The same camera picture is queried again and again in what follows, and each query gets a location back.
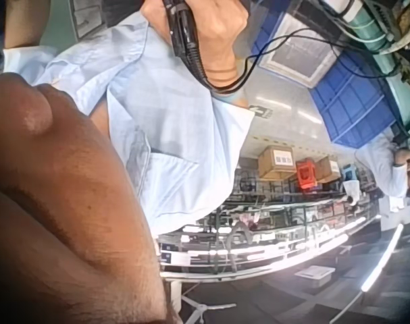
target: white label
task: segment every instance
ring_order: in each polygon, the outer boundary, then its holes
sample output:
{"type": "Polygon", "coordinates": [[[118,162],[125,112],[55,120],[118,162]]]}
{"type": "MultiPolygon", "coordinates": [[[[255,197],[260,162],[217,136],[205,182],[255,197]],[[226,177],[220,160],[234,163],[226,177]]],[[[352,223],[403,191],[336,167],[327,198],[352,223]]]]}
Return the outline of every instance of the white label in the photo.
{"type": "Polygon", "coordinates": [[[191,257],[185,252],[172,252],[172,265],[189,266],[191,257]]]}
{"type": "Polygon", "coordinates": [[[331,163],[331,171],[340,173],[340,168],[338,167],[338,163],[335,161],[330,161],[331,163]]]}
{"type": "Polygon", "coordinates": [[[290,167],[294,165],[292,153],[288,151],[274,150],[274,161],[275,165],[288,165],[290,167]]]}

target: light blue shirt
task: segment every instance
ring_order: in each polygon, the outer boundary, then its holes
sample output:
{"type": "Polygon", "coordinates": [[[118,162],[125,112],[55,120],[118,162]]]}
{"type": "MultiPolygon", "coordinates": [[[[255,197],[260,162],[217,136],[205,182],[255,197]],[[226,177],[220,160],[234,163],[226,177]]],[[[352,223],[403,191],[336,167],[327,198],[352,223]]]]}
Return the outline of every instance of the light blue shirt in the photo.
{"type": "Polygon", "coordinates": [[[50,47],[4,53],[6,72],[67,92],[86,115],[107,94],[110,138],[154,236],[230,195],[254,113],[213,98],[140,13],[59,55],[50,47]]]}

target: red plastic stool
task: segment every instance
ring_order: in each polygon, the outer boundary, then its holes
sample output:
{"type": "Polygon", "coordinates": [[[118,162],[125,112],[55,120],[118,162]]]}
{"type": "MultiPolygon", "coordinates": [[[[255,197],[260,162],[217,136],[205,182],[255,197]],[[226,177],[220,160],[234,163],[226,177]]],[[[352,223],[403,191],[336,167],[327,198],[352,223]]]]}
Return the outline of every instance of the red plastic stool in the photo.
{"type": "Polygon", "coordinates": [[[309,189],[317,186],[315,179],[315,163],[311,159],[297,162],[298,182],[301,189],[309,189]]]}

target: cardboard box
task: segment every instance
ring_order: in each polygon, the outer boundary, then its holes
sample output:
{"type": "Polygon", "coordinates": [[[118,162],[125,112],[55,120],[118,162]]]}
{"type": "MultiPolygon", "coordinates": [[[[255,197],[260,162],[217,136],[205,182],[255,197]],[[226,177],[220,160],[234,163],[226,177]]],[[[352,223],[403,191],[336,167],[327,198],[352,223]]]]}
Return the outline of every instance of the cardboard box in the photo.
{"type": "Polygon", "coordinates": [[[259,156],[260,180],[285,180],[297,172],[293,151],[287,146],[269,146],[259,156]]]}
{"type": "Polygon", "coordinates": [[[317,182],[327,184],[341,178],[340,168],[335,159],[324,157],[315,164],[315,177],[317,182]]]}

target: person in light blue shirt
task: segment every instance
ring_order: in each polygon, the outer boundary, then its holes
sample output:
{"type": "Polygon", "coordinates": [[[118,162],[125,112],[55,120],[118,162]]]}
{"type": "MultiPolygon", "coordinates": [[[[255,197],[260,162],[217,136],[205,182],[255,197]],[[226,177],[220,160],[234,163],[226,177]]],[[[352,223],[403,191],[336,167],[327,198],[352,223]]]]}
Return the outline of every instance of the person in light blue shirt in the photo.
{"type": "MultiPolygon", "coordinates": [[[[187,3],[209,79],[232,83],[245,9],[187,3]]],[[[174,57],[161,0],[63,53],[38,45],[48,11],[48,0],[7,6],[0,312],[21,323],[171,323],[151,235],[227,198],[253,113],[242,92],[210,93],[174,57]]]]}

